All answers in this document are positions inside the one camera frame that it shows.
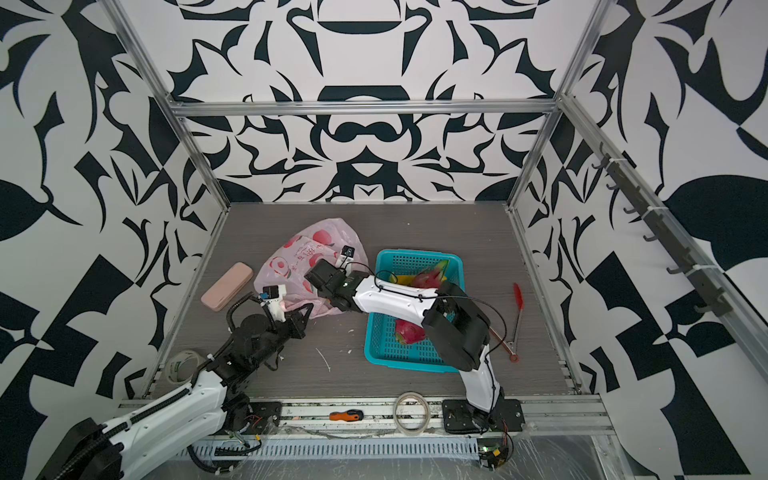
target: wall hook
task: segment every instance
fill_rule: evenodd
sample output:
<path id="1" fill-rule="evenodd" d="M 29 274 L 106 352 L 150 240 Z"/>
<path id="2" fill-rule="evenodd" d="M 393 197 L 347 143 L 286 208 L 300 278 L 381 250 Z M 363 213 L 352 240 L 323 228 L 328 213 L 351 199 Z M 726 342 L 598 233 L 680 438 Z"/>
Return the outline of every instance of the wall hook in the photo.
<path id="1" fill-rule="evenodd" d="M 595 170 L 600 170 L 601 168 L 606 168 L 610 162 L 611 162 L 611 159 L 609 158 L 609 156 L 607 156 L 606 154 L 603 154 L 602 160 L 600 160 L 600 162 L 597 165 L 592 165 L 592 168 L 594 168 Z"/>

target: black mounting plate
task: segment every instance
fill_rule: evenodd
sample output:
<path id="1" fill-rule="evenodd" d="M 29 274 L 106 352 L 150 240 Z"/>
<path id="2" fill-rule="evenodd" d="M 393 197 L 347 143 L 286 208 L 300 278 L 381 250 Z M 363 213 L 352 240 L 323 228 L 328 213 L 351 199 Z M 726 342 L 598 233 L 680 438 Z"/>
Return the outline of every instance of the black mounting plate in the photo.
<path id="1" fill-rule="evenodd" d="M 516 399 L 503 399 L 496 403 L 491 415 L 489 427 L 492 432 L 503 432 L 504 424 L 509 432 L 522 432 L 525 427 L 520 402 Z M 472 421 L 472 412 L 466 400 L 442 401 L 442 424 L 447 433 L 469 435 L 482 430 Z"/>
<path id="2" fill-rule="evenodd" d="M 283 404 L 280 402 L 251 402 L 250 408 L 253 413 L 248 415 L 257 415 L 261 417 L 256 425 L 251 422 L 251 427 L 246 431 L 250 435 L 262 435 L 264 430 L 270 425 L 276 427 L 280 424 L 280 413 L 283 411 Z"/>

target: plastic sheet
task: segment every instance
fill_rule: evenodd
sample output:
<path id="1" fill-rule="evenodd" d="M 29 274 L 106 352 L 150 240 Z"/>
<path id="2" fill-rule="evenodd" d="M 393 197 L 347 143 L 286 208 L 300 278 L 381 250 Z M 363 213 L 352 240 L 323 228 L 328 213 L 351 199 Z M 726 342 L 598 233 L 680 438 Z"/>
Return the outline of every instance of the plastic sheet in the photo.
<path id="1" fill-rule="evenodd" d="M 336 315 L 341 310 L 331 307 L 327 300 L 317 296 L 304 274 L 310 271 L 321 258 L 331 264 L 341 254 L 341 249 L 349 246 L 355 249 L 354 261 L 368 265 L 366 251 L 357 237 L 357 233 L 340 218 L 326 218 L 301 230 L 262 265 L 253 281 L 257 292 L 265 286 L 284 284 L 286 310 L 294 310 L 306 303 L 314 304 L 310 318 L 324 315 Z M 363 265 L 354 265 L 354 270 L 364 270 Z"/>

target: pink pencil case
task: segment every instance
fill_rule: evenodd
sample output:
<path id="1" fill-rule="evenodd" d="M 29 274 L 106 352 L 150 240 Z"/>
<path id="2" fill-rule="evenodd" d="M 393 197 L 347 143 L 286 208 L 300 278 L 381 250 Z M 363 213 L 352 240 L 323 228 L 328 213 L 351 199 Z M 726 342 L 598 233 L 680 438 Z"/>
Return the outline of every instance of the pink pencil case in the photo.
<path id="1" fill-rule="evenodd" d="M 253 269 L 245 263 L 237 262 L 203 294 L 200 301 L 214 312 L 218 312 L 252 277 Z"/>

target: white debris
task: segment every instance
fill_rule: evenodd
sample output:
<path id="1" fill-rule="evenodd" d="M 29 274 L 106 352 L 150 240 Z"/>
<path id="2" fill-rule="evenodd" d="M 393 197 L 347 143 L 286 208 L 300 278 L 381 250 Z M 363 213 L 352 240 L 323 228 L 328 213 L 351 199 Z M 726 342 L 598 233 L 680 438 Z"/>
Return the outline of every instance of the white debris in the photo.
<path id="1" fill-rule="evenodd" d="M 326 360 L 326 356 L 323 355 L 323 352 L 320 352 L 319 349 L 315 348 L 315 350 L 317 350 L 317 352 L 320 354 L 320 356 L 322 356 L 323 361 L 326 363 L 326 366 L 328 367 L 328 371 L 330 372 L 331 371 L 331 366 L 328 365 L 328 360 Z"/>

